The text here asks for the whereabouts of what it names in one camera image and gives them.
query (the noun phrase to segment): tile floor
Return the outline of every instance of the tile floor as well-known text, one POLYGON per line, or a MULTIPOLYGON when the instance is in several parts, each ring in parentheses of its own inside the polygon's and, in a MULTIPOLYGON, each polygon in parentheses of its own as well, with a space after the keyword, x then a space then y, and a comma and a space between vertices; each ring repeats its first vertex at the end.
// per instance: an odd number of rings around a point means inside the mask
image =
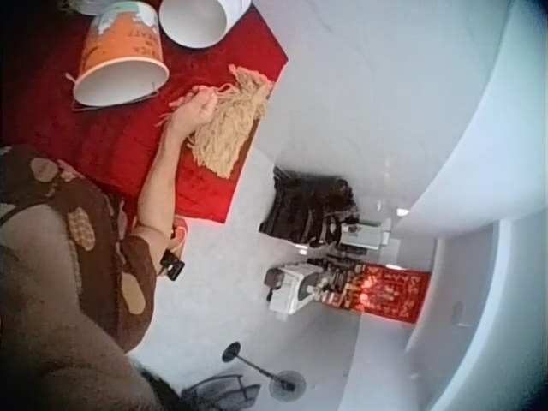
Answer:
POLYGON ((286 241, 261 235, 274 197, 273 163, 252 146, 225 225, 190 220, 176 282, 158 282, 152 324, 132 356, 176 388, 228 367, 221 353, 234 340, 265 363, 325 310, 310 304, 284 322, 269 311, 263 277, 271 266, 303 259, 286 241))

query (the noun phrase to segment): woman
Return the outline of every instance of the woman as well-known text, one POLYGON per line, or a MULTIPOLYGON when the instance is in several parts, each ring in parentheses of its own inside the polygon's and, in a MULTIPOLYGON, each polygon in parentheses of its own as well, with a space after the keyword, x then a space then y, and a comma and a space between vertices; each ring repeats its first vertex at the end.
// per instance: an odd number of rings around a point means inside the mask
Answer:
POLYGON ((123 352, 151 321, 182 145, 216 104, 212 89, 197 87, 173 113, 140 193, 137 224, 123 238, 119 205, 92 183, 27 147, 3 149, 0 359, 16 386, 39 382, 48 408, 159 409, 123 352))

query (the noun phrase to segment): beige yarn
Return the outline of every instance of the beige yarn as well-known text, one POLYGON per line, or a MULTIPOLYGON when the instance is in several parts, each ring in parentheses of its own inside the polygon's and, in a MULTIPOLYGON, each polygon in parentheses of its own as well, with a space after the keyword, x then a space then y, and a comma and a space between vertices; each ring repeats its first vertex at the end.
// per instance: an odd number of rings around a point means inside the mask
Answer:
MULTIPOLYGON (((266 101, 273 83, 257 71, 229 65, 235 84, 217 89, 218 103, 213 119, 198 128, 190 139, 198 165, 204 165, 217 176, 229 178, 238 161, 240 150, 249 138, 253 123, 266 112, 266 101)), ((174 110, 182 98, 170 104, 174 110)))

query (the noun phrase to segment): brown patterned dress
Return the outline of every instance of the brown patterned dress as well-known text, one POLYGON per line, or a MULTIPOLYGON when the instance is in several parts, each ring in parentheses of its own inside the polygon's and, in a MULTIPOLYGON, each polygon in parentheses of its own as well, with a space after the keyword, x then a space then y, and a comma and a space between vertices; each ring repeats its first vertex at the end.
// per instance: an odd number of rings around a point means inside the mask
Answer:
POLYGON ((147 243, 126 235, 122 202, 28 146, 3 147, 0 155, 0 227, 21 211, 50 207, 66 228, 81 311, 124 351, 134 348, 152 318, 157 273, 147 243))

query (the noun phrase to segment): fan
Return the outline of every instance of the fan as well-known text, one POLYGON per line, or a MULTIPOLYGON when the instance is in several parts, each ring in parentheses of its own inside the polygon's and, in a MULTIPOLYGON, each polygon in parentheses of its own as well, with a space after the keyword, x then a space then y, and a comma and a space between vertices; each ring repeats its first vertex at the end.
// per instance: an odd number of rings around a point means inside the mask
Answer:
POLYGON ((270 392, 272 398, 281 402, 296 401, 304 396, 307 390, 305 378, 296 371, 282 371, 278 374, 268 372, 260 366, 256 366, 251 361, 240 356, 241 344, 239 342, 231 343, 223 352, 223 362, 229 363, 238 359, 247 366, 254 368, 271 380, 270 392))

